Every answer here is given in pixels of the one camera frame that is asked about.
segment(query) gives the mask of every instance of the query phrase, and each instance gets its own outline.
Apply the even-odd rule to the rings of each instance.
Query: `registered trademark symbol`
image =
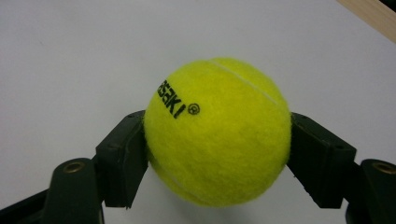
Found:
[[[200,111],[199,105],[198,104],[190,104],[189,105],[189,113],[192,115],[198,114]]]

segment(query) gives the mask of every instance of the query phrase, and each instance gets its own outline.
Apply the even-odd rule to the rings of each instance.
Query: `white table surface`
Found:
[[[290,109],[396,162],[396,45],[335,0],[0,2],[0,208],[43,189],[182,64],[232,56],[272,77]],[[106,223],[345,223],[288,168],[258,200],[203,208],[149,167],[130,210]]]

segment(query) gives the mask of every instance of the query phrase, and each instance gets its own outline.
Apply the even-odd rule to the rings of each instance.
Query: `fuzzy felt surface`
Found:
[[[290,154],[291,120],[276,84],[248,63],[188,63],[154,93],[144,117],[148,158],[182,198],[245,203],[276,180]]]

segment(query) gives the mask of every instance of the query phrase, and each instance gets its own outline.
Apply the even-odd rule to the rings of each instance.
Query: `printed logo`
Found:
[[[189,105],[189,113],[192,115],[197,115],[199,113],[199,105],[198,104],[191,104]]]
[[[163,104],[169,109],[169,112],[177,119],[177,117],[186,110],[186,105],[181,99],[177,98],[175,90],[171,87],[167,80],[161,84],[157,90],[158,95],[163,99]],[[189,105],[188,112],[197,115],[200,112],[198,104]]]

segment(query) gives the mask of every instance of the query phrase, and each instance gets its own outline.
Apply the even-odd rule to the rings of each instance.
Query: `wooden edge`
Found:
[[[379,0],[337,0],[396,44],[396,12]]]

